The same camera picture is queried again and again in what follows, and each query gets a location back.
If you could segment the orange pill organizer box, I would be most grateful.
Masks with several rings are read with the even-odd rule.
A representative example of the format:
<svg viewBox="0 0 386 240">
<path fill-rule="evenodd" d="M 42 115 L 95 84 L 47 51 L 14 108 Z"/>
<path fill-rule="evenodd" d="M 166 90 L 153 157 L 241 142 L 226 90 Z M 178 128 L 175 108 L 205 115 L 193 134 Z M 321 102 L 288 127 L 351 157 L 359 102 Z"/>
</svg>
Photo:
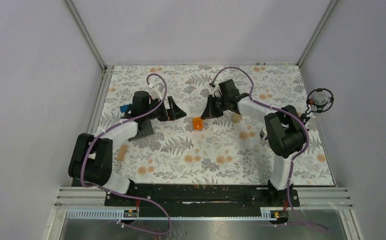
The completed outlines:
<svg viewBox="0 0 386 240">
<path fill-rule="evenodd" d="M 200 131 L 203 129 L 203 120 L 201 117 L 195 117 L 192 119 L 192 127 L 196 131 Z"/>
</svg>

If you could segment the clear pill bottle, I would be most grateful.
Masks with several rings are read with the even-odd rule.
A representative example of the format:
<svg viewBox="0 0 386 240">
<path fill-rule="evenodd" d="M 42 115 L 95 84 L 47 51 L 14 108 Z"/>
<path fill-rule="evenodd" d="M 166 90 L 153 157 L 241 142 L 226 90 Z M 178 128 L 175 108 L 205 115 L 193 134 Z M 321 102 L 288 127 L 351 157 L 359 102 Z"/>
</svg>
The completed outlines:
<svg viewBox="0 0 386 240">
<path fill-rule="evenodd" d="M 233 113 L 232 114 L 232 122 L 233 123 L 240 123 L 241 122 L 241 120 L 242 120 L 242 115 L 241 114 L 237 114 L 237 113 Z"/>
</svg>

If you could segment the white blue pill bottle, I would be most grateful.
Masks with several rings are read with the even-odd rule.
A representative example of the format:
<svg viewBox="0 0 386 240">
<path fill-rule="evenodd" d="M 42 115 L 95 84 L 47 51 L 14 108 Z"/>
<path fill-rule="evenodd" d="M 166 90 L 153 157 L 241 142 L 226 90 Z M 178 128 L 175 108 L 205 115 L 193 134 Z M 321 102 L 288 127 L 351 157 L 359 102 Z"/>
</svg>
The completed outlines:
<svg viewBox="0 0 386 240">
<path fill-rule="evenodd" d="M 263 140 L 267 139 L 267 134 L 263 129 L 260 131 L 260 138 Z"/>
</svg>

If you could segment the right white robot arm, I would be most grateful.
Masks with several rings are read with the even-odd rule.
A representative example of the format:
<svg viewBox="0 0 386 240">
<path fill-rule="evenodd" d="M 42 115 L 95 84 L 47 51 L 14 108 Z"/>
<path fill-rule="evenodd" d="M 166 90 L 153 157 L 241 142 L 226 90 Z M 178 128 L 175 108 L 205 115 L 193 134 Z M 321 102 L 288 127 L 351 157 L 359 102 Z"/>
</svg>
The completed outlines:
<svg viewBox="0 0 386 240">
<path fill-rule="evenodd" d="M 293 161 L 303 148 L 309 145 L 309 133 L 299 119 L 292 105 L 276 108 L 252 99 L 248 93 L 241 93 L 233 80 L 219 83 L 219 94 L 207 97 L 206 107 L 200 120 L 222 117 L 225 111 L 248 116 L 265 125 L 261 134 L 266 138 L 275 154 L 273 173 L 267 193 L 269 203 L 280 206 L 287 200 L 285 191 L 292 184 Z"/>
</svg>

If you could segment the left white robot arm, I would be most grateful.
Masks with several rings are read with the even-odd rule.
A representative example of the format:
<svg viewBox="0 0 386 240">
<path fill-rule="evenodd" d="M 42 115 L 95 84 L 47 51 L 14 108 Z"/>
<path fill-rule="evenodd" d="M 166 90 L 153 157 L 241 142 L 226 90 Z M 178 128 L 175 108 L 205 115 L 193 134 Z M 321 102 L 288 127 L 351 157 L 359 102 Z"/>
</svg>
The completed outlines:
<svg viewBox="0 0 386 240">
<path fill-rule="evenodd" d="M 151 129 L 151 120 L 175 121 L 187 116 L 173 97 L 168 96 L 169 108 L 164 101 L 147 91 L 136 91 L 132 104 L 115 125 L 95 134 L 82 133 L 77 137 L 68 167 L 71 178 L 116 192 L 117 199 L 125 206 L 136 199 L 135 190 L 129 188 L 130 180 L 113 171 L 113 152 L 123 143 L 142 138 Z"/>
</svg>

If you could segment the floral patterned mat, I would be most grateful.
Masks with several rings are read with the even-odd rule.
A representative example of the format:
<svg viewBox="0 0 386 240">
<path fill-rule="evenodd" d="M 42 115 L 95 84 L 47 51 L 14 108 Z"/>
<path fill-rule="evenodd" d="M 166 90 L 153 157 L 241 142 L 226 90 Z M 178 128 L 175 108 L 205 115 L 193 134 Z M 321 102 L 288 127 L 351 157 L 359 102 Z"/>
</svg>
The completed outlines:
<svg viewBox="0 0 386 240">
<path fill-rule="evenodd" d="M 297 66 L 241 66 L 225 69 L 215 65 L 114 66 L 98 128 L 120 120 L 120 106 L 131 103 L 135 91 L 166 80 L 168 93 L 187 116 L 172 122 L 153 120 L 154 134 L 124 143 L 124 161 L 113 154 L 114 172 L 148 184 L 244 184 L 264 185 L 272 174 L 275 156 L 259 134 L 263 124 L 247 116 L 232 122 L 232 112 L 203 122 L 194 130 L 192 119 L 202 114 L 209 83 L 232 79 L 241 93 L 275 107 L 293 105 L 305 111 L 307 93 Z"/>
</svg>

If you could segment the grey studded baseplate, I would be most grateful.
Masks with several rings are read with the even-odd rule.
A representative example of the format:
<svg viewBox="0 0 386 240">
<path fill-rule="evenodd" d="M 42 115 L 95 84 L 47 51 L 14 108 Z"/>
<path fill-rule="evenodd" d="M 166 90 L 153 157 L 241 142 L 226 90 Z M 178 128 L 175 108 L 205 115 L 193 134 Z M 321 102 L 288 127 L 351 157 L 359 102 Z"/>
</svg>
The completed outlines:
<svg viewBox="0 0 386 240">
<path fill-rule="evenodd" d="M 139 140 L 154 134 L 151 120 L 143 120 L 138 124 L 137 135 L 128 139 L 129 142 Z"/>
</svg>

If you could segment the blue toy brick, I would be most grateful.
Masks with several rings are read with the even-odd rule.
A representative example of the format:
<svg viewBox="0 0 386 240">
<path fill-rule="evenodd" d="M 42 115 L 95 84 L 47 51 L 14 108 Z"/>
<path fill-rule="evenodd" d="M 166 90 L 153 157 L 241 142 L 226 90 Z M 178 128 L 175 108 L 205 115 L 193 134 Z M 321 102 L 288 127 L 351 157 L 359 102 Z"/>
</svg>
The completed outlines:
<svg viewBox="0 0 386 240">
<path fill-rule="evenodd" d="M 130 107 L 129 104 L 120 106 L 120 112 L 125 113 L 129 107 Z"/>
</svg>

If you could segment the tan wooden block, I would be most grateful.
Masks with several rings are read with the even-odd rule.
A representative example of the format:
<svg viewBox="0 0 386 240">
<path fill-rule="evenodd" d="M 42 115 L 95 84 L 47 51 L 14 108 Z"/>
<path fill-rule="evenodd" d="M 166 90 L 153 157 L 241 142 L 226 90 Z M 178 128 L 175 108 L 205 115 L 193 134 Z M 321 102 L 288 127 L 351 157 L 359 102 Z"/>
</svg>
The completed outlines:
<svg viewBox="0 0 386 240">
<path fill-rule="evenodd" d="M 122 144 L 119 148 L 118 154 L 116 156 L 116 160 L 119 162 L 123 162 L 125 159 L 125 155 L 127 153 L 128 146 L 125 144 Z"/>
</svg>

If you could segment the microphone on black stand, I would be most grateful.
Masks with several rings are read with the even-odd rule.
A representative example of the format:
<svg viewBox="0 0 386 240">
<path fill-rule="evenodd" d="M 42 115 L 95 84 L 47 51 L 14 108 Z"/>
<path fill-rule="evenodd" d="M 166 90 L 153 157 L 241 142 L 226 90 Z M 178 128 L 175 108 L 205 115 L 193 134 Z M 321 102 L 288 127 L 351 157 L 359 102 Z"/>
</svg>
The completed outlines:
<svg viewBox="0 0 386 240">
<path fill-rule="evenodd" d="M 310 114 L 321 114 L 329 111 L 334 104 L 334 94 L 327 88 L 312 90 L 306 99 L 307 109 L 300 116 L 303 123 L 311 119 Z"/>
</svg>

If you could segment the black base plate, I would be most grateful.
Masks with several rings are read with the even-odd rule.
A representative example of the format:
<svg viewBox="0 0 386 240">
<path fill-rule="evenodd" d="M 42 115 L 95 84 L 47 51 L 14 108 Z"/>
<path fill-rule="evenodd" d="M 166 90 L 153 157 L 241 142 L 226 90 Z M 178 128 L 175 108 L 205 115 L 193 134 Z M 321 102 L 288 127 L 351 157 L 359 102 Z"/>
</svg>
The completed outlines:
<svg viewBox="0 0 386 240">
<path fill-rule="evenodd" d="M 164 217 L 152 203 L 160 204 L 171 218 L 185 217 L 259 217 L 261 208 L 283 210 L 299 207 L 297 190 L 275 190 L 267 185 L 216 185 L 216 184 L 146 184 L 135 183 L 128 189 L 134 199 L 110 193 L 105 198 L 108 207 L 134 207 L 140 217 Z"/>
</svg>

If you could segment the aluminium frame rail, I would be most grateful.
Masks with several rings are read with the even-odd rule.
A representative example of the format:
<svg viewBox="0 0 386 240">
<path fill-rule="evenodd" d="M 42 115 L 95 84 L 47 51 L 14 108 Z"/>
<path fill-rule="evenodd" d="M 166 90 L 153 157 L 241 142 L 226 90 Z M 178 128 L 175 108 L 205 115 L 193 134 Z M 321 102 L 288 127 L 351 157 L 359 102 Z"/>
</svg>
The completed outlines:
<svg viewBox="0 0 386 240">
<path fill-rule="evenodd" d="M 96 187 L 62 187 L 55 206 L 79 209 L 86 219 L 266 219 L 284 210 L 351 209 L 344 187 L 295 187 L 290 197 L 271 201 L 268 189 L 247 185 L 139 184 L 140 201 Z"/>
</svg>

